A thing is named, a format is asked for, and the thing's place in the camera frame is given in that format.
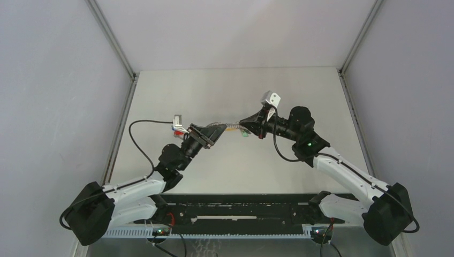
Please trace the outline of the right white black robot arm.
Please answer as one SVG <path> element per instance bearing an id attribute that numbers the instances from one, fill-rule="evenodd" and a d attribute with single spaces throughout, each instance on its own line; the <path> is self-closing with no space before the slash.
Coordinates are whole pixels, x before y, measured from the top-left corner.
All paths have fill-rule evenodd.
<path id="1" fill-rule="evenodd" d="M 355 197 L 355 200 L 350 200 L 327 191 L 319 193 L 309 208 L 314 222 L 336 218 L 361 224 L 374 241 L 384 246 L 401 233 L 419 231 L 420 224 L 414 216 L 407 189 L 400 183 L 389 185 L 342 157 L 315 132 L 315 120 L 307 107 L 294 107 L 288 118 L 282 118 L 276 107 L 266 104 L 239 124 L 260 139 L 271 133 L 274 138 L 294 141 L 295 162 L 305 162 L 321 171 Z"/>

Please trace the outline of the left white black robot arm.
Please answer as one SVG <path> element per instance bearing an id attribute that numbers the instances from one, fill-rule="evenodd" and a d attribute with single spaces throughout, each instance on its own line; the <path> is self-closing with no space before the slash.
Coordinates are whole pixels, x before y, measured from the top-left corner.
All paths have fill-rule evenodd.
<path id="1" fill-rule="evenodd" d="M 180 146 L 171 143 L 163 147 L 159 163 L 150 174 L 114 185 L 87 184 L 60 215 L 60 225 L 72 231 L 81 245 L 88 246 L 108 230 L 127 223 L 149 219 L 163 222 L 168 210 L 161 193 L 174 188 L 183 178 L 181 171 L 201 149 L 211 148 L 226 129 L 225 124 L 191 124 Z"/>

